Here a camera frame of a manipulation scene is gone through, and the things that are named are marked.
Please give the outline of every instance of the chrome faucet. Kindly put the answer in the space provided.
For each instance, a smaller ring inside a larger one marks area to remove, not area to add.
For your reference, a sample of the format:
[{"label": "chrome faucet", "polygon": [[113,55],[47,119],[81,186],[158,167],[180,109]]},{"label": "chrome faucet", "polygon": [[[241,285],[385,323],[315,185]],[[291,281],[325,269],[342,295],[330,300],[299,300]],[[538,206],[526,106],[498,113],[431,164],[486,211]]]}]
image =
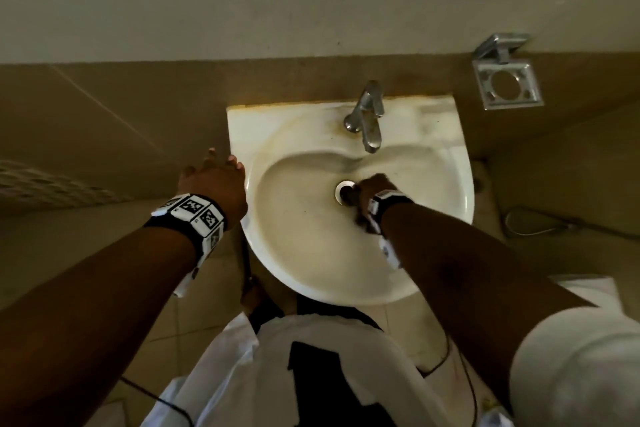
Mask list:
[{"label": "chrome faucet", "polygon": [[370,81],[364,87],[356,108],[344,118],[344,128],[352,133],[362,131],[364,150],[370,154],[376,153],[382,145],[378,117],[384,114],[380,84]]}]

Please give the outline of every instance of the sink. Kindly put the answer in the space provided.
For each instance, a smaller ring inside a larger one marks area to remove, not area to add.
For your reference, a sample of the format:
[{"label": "sink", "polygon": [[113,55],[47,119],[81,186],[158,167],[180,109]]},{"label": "sink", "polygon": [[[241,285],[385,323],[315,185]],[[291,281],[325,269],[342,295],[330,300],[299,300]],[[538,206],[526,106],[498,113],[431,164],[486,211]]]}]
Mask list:
[{"label": "sink", "polygon": [[378,237],[355,225],[355,210],[336,201],[336,185],[384,172],[415,202],[469,223],[474,189],[452,97],[386,98],[375,154],[344,128],[354,104],[230,107],[229,138],[246,167],[242,226],[260,261],[313,299],[374,305],[418,289],[388,265]]}]

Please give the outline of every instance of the person's right arm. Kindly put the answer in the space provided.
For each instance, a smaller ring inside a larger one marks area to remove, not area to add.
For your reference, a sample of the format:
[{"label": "person's right arm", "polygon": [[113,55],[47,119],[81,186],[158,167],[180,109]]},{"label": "person's right arm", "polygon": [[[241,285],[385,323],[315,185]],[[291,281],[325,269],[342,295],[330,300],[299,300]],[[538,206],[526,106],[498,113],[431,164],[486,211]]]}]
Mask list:
[{"label": "person's right arm", "polygon": [[[395,189],[377,174],[360,183],[360,208]],[[525,336],[564,309],[592,305],[527,269],[513,250],[462,220],[413,203],[382,216],[381,229],[460,351],[510,408],[509,371]]]}]

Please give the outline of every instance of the white sleeve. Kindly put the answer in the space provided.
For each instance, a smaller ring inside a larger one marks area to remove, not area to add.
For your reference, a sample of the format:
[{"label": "white sleeve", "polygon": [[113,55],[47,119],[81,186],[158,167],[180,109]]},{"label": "white sleeve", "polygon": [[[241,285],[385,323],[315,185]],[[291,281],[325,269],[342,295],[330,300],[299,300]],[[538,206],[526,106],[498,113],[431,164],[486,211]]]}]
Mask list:
[{"label": "white sleeve", "polygon": [[640,324],[598,307],[557,312],[516,351],[509,391],[518,427],[640,425]]}]

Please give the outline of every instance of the faucet handle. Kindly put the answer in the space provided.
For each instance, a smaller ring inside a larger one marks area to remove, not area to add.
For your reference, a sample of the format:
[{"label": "faucet handle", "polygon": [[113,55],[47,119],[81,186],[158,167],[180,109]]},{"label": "faucet handle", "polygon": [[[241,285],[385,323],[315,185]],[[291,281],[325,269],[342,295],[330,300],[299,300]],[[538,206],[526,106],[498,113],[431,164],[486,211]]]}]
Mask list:
[{"label": "faucet handle", "polygon": [[362,96],[360,100],[362,101],[366,97],[364,104],[372,108],[373,112],[376,116],[381,117],[385,114],[385,106],[382,103],[382,88],[380,87],[380,83],[376,80],[370,80],[364,86],[364,91],[362,92]]}]

